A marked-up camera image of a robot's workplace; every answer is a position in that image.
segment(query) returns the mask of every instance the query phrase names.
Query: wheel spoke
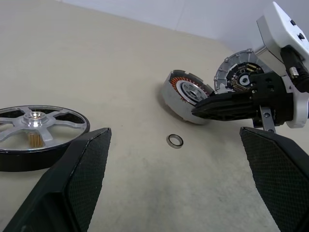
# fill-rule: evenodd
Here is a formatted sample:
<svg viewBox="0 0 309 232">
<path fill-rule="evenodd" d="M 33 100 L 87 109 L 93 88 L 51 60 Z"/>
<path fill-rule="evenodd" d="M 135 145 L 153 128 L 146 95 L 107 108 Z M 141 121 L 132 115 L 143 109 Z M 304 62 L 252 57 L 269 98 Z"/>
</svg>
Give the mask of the wheel spoke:
<svg viewBox="0 0 309 232">
<path fill-rule="evenodd" d="M 51 143 L 53 143 L 54 138 L 51 135 L 51 133 L 48 131 L 47 128 L 40 128 L 40 129 L 38 129 L 38 132 L 39 132 L 42 140 L 44 141 L 45 146 L 50 145 Z"/>
<path fill-rule="evenodd" d="M 49 114 L 47 114 L 47 116 L 52 116 L 52 117 L 55 117 L 55 116 L 58 116 L 58 115 L 64 115 L 64 114 L 67 114 L 69 113 L 70 111 L 67 110 L 67 109 L 62 109 L 60 111 L 53 111 Z"/>
<path fill-rule="evenodd" d="M 7 138 L 11 137 L 12 135 L 15 135 L 17 133 L 21 132 L 21 129 L 18 127 L 12 127 L 5 131 L 0 132 L 0 142 L 3 140 L 6 140 Z"/>
<path fill-rule="evenodd" d="M 12 124 L 15 119 L 11 117 L 0 117 L 0 124 Z"/>
<path fill-rule="evenodd" d="M 85 123 L 74 123 L 70 121 L 56 120 L 54 123 L 55 126 L 71 127 L 71 128 L 84 128 Z"/>
<path fill-rule="evenodd" d="M 32 110 L 30 110 L 29 109 L 29 107 L 28 106 L 20 106 L 19 108 L 18 108 L 20 111 L 22 111 L 23 113 L 31 113 L 32 112 Z"/>
</svg>

